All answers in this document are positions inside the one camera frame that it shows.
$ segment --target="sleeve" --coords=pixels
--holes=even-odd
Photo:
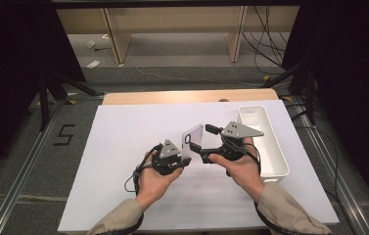
[[[142,219],[141,206],[135,199],[127,199],[96,223],[87,235],[129,234],[138,229]]]
[[[277,183],[268,183],[264,187],[257,209],[267,220],[284,229],[307,234],[332,234],[326,225],[307,214]]]

